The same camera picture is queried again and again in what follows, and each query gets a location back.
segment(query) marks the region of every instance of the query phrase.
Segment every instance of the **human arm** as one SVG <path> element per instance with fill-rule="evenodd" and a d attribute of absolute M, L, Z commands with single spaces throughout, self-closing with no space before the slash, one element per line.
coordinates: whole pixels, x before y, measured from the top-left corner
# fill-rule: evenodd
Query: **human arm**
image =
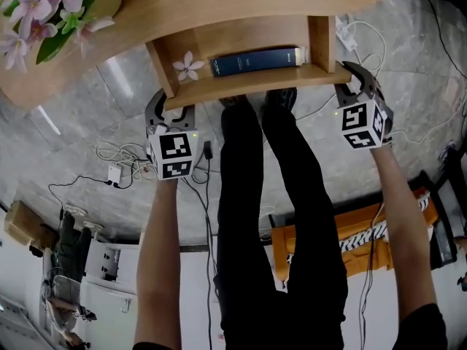
<path fill-rule="evenodd" d="M 55 308 L 64 308 L 70 311 L 78 311 L 78 307 L 76 307 L 76 305 L 72 305 L 71 303 L 65 302 L 64 300 L 59 300 L 58 298 L 49 298 L 47 300 L 47 304 L 50 304 Z"/>
<path fill-rule="evenodd" d="M 371 153 L 381 180 L 402 322 L 418 308 L 436 303 L 427 226 L 391 149 Z"/>
<path fill-rule="evenodd" d="M 177 180 L 158 183 L 139 254 L 135 343 L 181 349 Z"/>

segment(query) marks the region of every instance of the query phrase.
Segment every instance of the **blue book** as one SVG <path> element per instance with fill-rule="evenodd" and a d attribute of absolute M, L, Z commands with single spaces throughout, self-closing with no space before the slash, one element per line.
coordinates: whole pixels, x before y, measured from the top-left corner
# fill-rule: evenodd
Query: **blue book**
<path fill-rule="evenodd" d="M 227 55 L 211 60 L 215 77 L 247 73 L 250 71 L 300 66 L 304 61 L 304 48 L 282 48 Z"/>

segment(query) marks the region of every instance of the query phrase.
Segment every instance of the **black pants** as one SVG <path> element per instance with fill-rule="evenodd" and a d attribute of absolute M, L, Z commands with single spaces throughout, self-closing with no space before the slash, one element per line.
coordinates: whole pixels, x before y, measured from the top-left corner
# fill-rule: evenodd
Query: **black pants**
<path fill-rule="evenodd" d="M 64 269 L 58 274 L 78 281 L 82 281 L 88 258 L 89 246 L 92 239 L 89 228 L 83 228 L 81 234 L 73 229 L 74 218 L 65 213 L 60 231 L 60 240 L 55 248 L 58 267 Z"/>
<path fill-rule="evenodd" d="M 250 104 L 227 108 L 222 128 L 215 282 L 227 349 L 343 349 L 347 272 L 320 164 L 294 116 L 271 106 L 263 116 L 264 133 L 296 211 L 288 294 L 276 291 L 260 244 L 263 141 Z"/>

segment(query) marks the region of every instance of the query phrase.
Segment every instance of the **floor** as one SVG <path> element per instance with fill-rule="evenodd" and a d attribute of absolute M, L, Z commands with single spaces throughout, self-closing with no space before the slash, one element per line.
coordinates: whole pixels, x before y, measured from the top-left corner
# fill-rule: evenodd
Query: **floor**
<path fill-rule="evenodd" d="M 452 5 L 433 0 L 441 31 L 453 60 L 467 74 L 467 22 Z M 435 16 L 426 0 L 382 0 L 376 6 L 353 14 L 381 31 L 387 42 L 387 57 L 379 76 L 388 104 L 395 112 L 395 129 L 411 140 L 421 139 L 430 128 L 449 119 L 465 93 L 466 82 L 443 51 Z M 379 37 L 364 26 L 356 34 L 358 50 L 365 58 L 382 53 Z M 356 61 L 338 44 L 338 59 Z M 368 67 L 377 61 L 368 61 Z M 144 108 L 160 88 L 145 47 L 134 48 L 86 72 L 70 87 L 43 104 L 61 132 L 58 136 L 38 110 L 25 112 L 0 100 L 0 201 L 7 206 L 22 199 L 46 222 L 58 225 L 58 202 L 47 191 L 50 183 L 68 183 L 78 174 L 107 179 L 107 165 L 94 153 L 100 141 L 117 145 L 143 144 Z M 306 117 L 328 100 L 332 86 L 303 87 L 294 108 L 306 140 L 323 169 L 326 190 L 333 202 L 355 198 L 379 189 L 377 171 L 367 152 L 349 151 L 334 125 L 336 102 Z M 252 95 L 259 99 L 262 95 Z M 212 168 L 219 170 L 221 105 L 214 101 L 196 107 L 201 139 L 214 147 Z M 438 156 L 453 139 L 460 141 L 460 112 L 433 132 L 422 144 L 409 144 L 395 136 L 394 152 L 408 178 L 426 170 L 438 173 Z M 262 206 L 275 206 L 276 213 L 292 211 L 279 166 L 265 144 Z M 247 160 L 239 157 L 239 164 Z M 213 173 L 209 188 L 212 226 L 217 229 L 220 176 Z M 136 235 L 146 225 L 154 182 L 135 182 L 127 190 L 79 181 L 56 190 L 63 201 L 84 207 L 108 233 Z M 203 243 L 204 215 L 197 197 L 183 183 L 178 192 L 178 215 L 182 244 Z M 267 228 L 267 218 L 260 228 Z"/>

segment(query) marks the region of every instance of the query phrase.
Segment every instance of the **power strip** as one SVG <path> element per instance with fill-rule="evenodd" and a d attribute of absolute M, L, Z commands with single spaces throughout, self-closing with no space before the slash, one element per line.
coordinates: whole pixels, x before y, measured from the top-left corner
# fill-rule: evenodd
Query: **power strip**
<path fill-rule="evenodd" d="M 357 42 L 353 35 L 349 32 L 347 25 L 345 25 L 339 17 L 336 17 L 336 35 L 339 41 L 344 45 L 345 49 L 349 52 L 357 49 Z"/>

